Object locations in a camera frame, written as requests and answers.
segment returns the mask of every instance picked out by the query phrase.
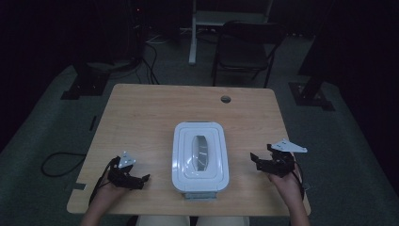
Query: chair back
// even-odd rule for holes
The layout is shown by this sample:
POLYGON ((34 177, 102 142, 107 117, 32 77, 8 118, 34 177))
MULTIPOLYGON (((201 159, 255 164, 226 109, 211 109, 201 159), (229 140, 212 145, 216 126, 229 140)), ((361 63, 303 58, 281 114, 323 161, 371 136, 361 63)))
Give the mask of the chair back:
POLYGON ((221 40, 225 36, 232 36, 257 44, 280 45, 286 35, 285 27, 277 23, 229 21, 223 24, 219 39, 221 40))

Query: person's right hand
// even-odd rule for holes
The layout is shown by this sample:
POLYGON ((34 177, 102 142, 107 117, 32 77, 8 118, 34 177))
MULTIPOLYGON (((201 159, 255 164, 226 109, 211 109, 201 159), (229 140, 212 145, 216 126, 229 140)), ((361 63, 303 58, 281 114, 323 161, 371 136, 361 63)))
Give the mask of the person's right hand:
POLYGON ((309 226, 308 214, 302 201, 300 184, 292 173, 283 178, 268 174, 269 180, 276 186, 290 212, 292 226, 309 226))
POLYGON ((276 186, 279 194, 288 207, 302 203, 300 184, 292 173, 285 175, 283 178, 274 174, 268 174, 267 176, 276 186))

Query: person's left hand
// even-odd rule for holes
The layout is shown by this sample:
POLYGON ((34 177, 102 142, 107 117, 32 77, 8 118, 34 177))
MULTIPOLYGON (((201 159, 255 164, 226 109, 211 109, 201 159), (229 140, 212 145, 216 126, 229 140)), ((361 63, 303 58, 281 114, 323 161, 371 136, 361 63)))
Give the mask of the person's left hand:
POLYGON ((81 226, 98 225, 100 218, 108 211, 111 206, 129 191, 128 188, 116 187, 108 181, 108 172, 105 174, 96 196, 91 201, 85 213, 81 226))

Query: table hole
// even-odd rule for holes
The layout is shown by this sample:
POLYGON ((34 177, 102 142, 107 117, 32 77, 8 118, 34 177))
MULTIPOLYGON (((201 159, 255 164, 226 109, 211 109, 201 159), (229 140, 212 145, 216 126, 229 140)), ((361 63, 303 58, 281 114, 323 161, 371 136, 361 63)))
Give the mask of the table hole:
POLYGON ((224 104, 228 104, 228 103, 231 102, 230 96, 222 96, 222 97, 220 98, 220 100, 221 100, 224 104))

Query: dark background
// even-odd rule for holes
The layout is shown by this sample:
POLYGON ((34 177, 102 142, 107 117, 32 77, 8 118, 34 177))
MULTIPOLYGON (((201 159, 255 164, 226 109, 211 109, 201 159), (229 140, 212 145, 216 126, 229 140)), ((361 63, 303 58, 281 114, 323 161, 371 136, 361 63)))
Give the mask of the dark background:
MULTIPOLYGON (((239 11, 257 11, 257 4, 262 4, 199 2, 203 9, 239 11)), ((162 5, 155 0, 134 1, 132 5, 144 11, 129 14, 124 1, 0 3, 0 150, 54 77, 72 62, 112 63, 116 58, 129 58, 135 51, 128 42, 129 24, 151 25, 176 42, 179 27, 190 26, 190 1, 173 0, 162 5)), ((290 34, 309 39, 315 36, 298 74, 339 87, 396 192, 398 17, 397 0, 278 0, 270 14, 270 21, 285 24, 290 34)))

